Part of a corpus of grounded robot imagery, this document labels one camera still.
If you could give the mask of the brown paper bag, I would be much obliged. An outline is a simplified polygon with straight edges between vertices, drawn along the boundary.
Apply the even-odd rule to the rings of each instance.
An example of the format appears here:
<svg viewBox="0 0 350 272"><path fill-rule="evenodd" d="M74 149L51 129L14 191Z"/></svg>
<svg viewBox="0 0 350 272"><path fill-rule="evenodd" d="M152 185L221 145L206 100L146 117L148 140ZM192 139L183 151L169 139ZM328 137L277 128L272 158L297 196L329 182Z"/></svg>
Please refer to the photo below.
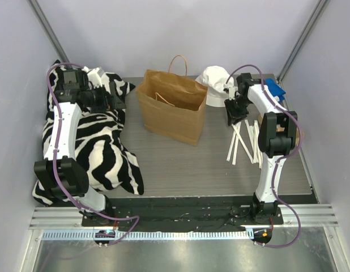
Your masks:
<svg viewBox="0 0 350 272"><path fill-rule="evenodd" d="M147 70L135 93L145 128L177 141L196 146L203 131L207 87L187 76Z"/></svg>

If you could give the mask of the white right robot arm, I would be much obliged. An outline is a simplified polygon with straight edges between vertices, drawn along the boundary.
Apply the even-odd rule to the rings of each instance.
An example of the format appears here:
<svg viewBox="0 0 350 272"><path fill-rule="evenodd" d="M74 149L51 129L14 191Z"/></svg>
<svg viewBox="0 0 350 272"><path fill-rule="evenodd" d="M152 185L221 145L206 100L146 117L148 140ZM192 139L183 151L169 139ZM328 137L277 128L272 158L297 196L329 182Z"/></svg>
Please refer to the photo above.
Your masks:
<svg viewBox="0 0 350 272"><path fill-rule="evenodd" d="M253 104L263 116L259 132L255 134L262 154L261 177L249 208L250 219L257 224L275 216L279 204L278 187L284 162L296 146L296 112L289 112L274 98L268 85L251 74L242 73L235 86L227 79L223 91L228 125L234 125L249 114L247 107Z"/></svg>

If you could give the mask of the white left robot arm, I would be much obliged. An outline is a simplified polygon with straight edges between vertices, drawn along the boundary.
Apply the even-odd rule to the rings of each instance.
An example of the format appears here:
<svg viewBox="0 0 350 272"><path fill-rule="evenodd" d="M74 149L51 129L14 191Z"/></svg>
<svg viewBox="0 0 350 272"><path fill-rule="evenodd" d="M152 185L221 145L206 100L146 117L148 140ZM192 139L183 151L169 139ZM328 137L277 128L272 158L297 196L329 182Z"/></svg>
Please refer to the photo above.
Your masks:
<svg viewBox="0 0 350 272"><path fill-rule="evenodd" d="M89 184L87 171L75 159L76 132L82 111L94 113L123 109L113 83L106 90L102 68L68 69L58 82L58 90L49 86L54 103L54 124L48 149L42 161L34 164L34 172L46 194L68 199L87 217L95 217L102 226L114 221L110 201Z"/></svg>

